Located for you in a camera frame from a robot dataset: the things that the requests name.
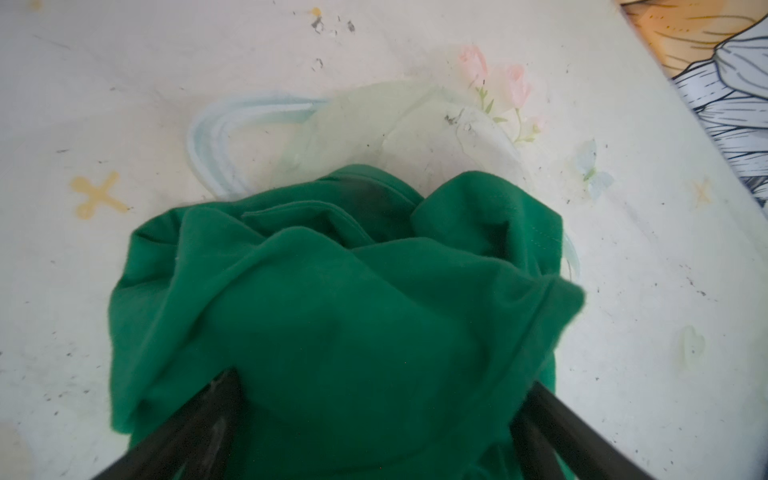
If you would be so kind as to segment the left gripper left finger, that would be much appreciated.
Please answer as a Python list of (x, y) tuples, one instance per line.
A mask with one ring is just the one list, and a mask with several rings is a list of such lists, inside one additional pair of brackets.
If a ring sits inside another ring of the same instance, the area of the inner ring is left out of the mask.
[(223, 479), (242, 407), (239, 375), (224, 370), (95, 479)]

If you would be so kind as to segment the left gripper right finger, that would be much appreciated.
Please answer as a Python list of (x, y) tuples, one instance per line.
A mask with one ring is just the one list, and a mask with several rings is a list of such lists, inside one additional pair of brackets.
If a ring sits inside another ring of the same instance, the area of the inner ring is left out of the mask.
[(525, 479), (651, 480), (541, 383), (532, 385), (510, 432)]

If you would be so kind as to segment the green cloth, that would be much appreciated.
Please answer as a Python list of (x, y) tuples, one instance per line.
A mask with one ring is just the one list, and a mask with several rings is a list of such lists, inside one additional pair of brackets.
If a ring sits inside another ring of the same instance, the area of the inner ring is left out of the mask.
[(221, 371), (231, 479), (517, 479), (509, 423), (585, 302), (561, 217), (479, 171), (428, 196), (351, 165), (131, 235), (112, 424), (139, 442)]

